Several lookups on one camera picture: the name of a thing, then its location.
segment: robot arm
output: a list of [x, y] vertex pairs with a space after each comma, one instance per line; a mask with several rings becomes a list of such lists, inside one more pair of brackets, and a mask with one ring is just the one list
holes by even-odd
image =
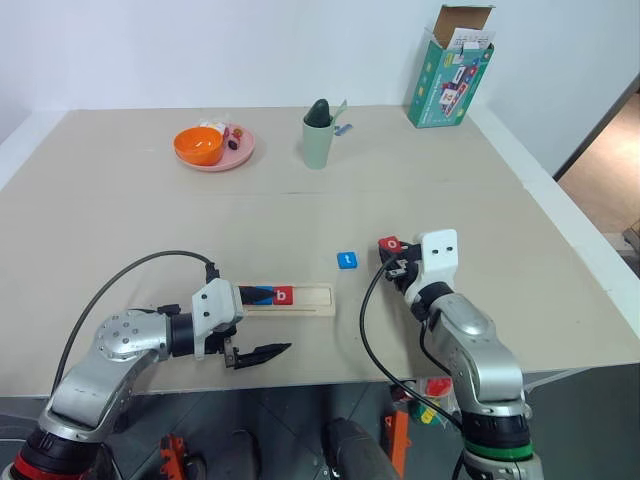
[[543, 478], [525, 418], [522, 372], [496, 336], [493, 321], [453, 292], [457, 234], [443, 230], [379, 242], [380, 256], [396, 260], [386, 272], [411, 312], [426, 322], [425, 348], [451, 372], [462, 413], [464, 465], [474, 479]]
[[98, 327], [84, 358], [62, 379], [13, 465], [2, 480], [80, 480], [131, 398], [133, 385], [149, 365], [171, 356], [221, 353], [225, 366], [263, 363], [290, 344], [271, 344], [240, 355], [231, 337], [244, 316], [243, 299], [272, 295], [236, 287], [215, 275], [192, 297], [191, 314], [126, 310]]

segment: orange tool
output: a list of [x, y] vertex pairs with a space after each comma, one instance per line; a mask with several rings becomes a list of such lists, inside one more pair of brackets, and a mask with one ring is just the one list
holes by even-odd
[[407, 412], [396, 411], [393, 415], [384, 417], [387, 438], [389, 439], [389, 458], [393, 468], [400, 478], [404, 478], [404, 463], [407, 458], [407, 448], [411, 446], [409, 439], [409, 415]]
[[160, 467], [162, 478], [168, 480], [187, 480], [184, 471], [184, 459], [186, 457], [186, 447], [182, 437], [176, 437], [171, 433], [160, 440], [160, 455], [164, 464]]

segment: pink plate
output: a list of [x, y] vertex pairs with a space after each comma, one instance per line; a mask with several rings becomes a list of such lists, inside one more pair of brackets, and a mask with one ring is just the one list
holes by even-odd
[[[256, 146], [256, 140], [253, 138], [253, 134], [247, 130], [246, 128], [236, 125], [235, 123], [230, 123], [228, 125], [229, 132], [233, 132], [234, 128], [239, 128], [242, 130], [242, 137], [240, 137], [240, 145], [238, 146], [238, 150], [231, 150], [225, 143], [224, 154], [222, 154], [222, 158], [215, 165], [205, 166], [205, 165], [193, 165], [192, 163], [185, 162], [180, 157], [180, 160], [187, 167], [195, 168], [196, 170], [200, 170], [201, 172], [223, 172], [224, 170], [230, 170], [232, 168], [237, 167], [238, 165], [242, 165], [246, 162], [253, 149]], [[229, 134], [229, 139], [233, 140], [233, 136]]]

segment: box flap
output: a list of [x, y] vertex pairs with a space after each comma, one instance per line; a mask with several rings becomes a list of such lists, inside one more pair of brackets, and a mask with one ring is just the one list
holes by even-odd
[[456, 27], [482, 30], [489, 18], [493, 6], [486, 7], [451, 7], [443, 5], [433, 34], [442, 48], [447, 48]]

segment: orange bowl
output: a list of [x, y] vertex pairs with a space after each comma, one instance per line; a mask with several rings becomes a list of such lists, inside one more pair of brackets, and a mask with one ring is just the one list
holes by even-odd
[[188, 128], [173, 139], [176, 154], [193, 165], [215, 165], [222, 158], [224, 146], [219, 131], [209, 127]]

